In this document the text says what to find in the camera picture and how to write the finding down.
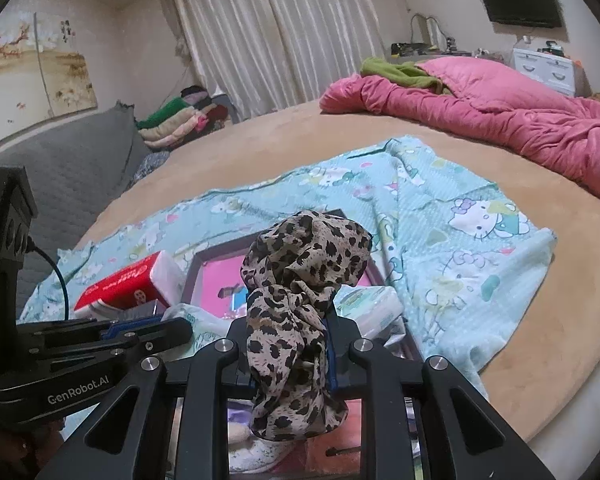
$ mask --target pink comforter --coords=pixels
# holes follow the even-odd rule
[[[327,113],[371,112],[420,121],[505,146],[586,186],[600,197],[600,103],[565,97],[493,61],[442,57],[421,64],[454,95],[403,88],[380,76],[335,82]]]

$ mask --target gray sofa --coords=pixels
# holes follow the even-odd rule
[[[30,235],[54,260],[73,248],[98,215],[127,188],[149,153],[133,107],[117,104],[23,140],[0,153],[0,166],[24,166],[38,206]],[[17,315],[52,269],[27,254],[18,274]]]

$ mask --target green blanket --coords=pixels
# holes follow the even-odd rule
[[[187,106],[189,106],[189,104],[184,99],[174,97],[157,112],[148,116],[144,121],[136,122],[136,128],[138,128],[138,130],[144,130],[145,128],[155,128],[156,126],[160,126],[164,121],[173,117]]]
[[[379,57],[367,57],[360,75],[379,75],[405,88],[428,88],[435,94],[451,94],[440,79],[430,76],[413,61],[396,65]]]

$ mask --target leopard print scarf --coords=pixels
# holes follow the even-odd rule
[[[337,428],[344,402],[326,387],[322,318],[340,286],[365,272],[371,235],[350,220],[302,211],[258,236],[242,263],[247,356],[258,380],[251,431],[302,440]]]

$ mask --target curtain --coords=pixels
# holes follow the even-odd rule
[[[270,0],[302,101],[383,56],[371,0]]]
[[[189,55],[189,47],[184,39],[184,33],[180,25],[176,2],[174,0],[160,0],[160,7],[165,20],[167,20],[167,25],[169,25],[171,33],[176,39],[175,55],[188,65],[191,62],[191,56]]]
[[[196,73],[243,118],[320,97],[382,55],[371,0],[175,0]]]
[[[229,95],[242,118],[299,102],[268,0],[175,0],[203,85]]]

